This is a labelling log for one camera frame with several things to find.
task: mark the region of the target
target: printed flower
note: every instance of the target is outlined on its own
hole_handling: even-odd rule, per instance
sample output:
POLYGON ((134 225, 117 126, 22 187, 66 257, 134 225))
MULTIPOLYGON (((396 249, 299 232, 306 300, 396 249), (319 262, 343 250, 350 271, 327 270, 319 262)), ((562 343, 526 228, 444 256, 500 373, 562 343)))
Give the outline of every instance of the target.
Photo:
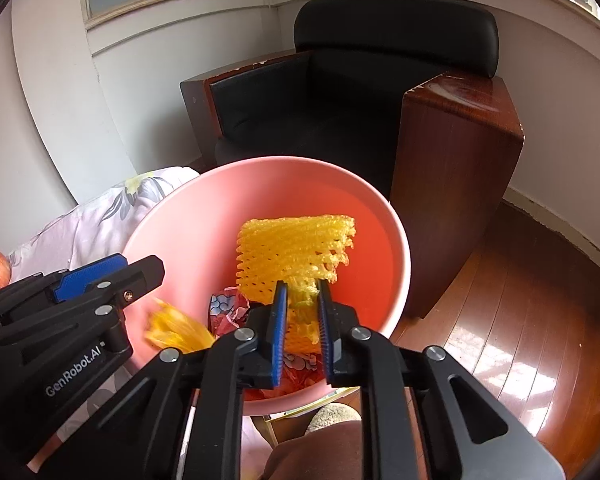
POLYGON ((217 296, 211 297, 209 307, 211 307, 211 315, 218 316, 229 312, 235 304, 235 296, 225 296, 224 294, 218 294, 217 296))
POLYGON ((114 187, 121 187, 123 190, 113 199, 99 223, 111 218, 118 211, 120 211, 120 219, 124 220, 131 208, 136 205, 138 197, 146 198, 155 203, 160 202, 167 195, 162 189, 161 182, 170 186, 173 190, 173 186, 167 180, 161 176, 152 176, 152 172, 135 176, 115 185, 114 187))

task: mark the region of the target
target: pink bucket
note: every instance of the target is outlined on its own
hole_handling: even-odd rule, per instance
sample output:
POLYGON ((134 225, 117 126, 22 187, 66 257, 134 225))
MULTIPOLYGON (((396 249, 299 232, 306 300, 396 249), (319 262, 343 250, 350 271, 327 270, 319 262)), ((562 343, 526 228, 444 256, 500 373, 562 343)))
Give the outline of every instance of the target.
MULTIPOLYGON (((356 220, 350 263, 331 285, 335 301, 353 306, 362 325, 390 336, 404 308, 411 276, 407 238, 398 215, 373 187, 332 164, 291 156, 250 158, 202 174, 171 193, 142 220, 124 255, 156 254, 164 283, 125 309, 138 366, 157 349, 144 339, 153 297, 206 324, 211 295, 235 285, 236 238, 253 218, 344 214, 356 220)), ((245 415, 304 406, 330 393, 324 382, 298 392, 244 403, 245 415)))

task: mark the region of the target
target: silver rivet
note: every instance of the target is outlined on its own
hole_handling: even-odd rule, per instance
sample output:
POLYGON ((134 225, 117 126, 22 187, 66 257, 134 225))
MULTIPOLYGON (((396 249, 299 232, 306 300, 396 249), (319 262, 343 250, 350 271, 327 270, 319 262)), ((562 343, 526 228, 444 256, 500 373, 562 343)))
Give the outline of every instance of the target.
POLYGON ((96 309, 95 313, 96 316, 106 316, 112 310, 113 307, 111 305, 101 305, 96 309))
POLYGON ((427 357, 432 361, 442 361, 446 357, 446 352, 439 346, 430 346, 427 348, 427 357))
POLYGON ((160 361, 163 363, 174 363, 178 360, 179 355, 175 348, 165 348, 160 352, 160 361))
POLYGON ((251 328, 239 328, 234 332, 234 337, 238 341, 251 341, 256 333, 251 328))
POLYGON ((359 341, 371 339, 371 330, 363 326, 355 326, 351 329, 351 337, 359 341))

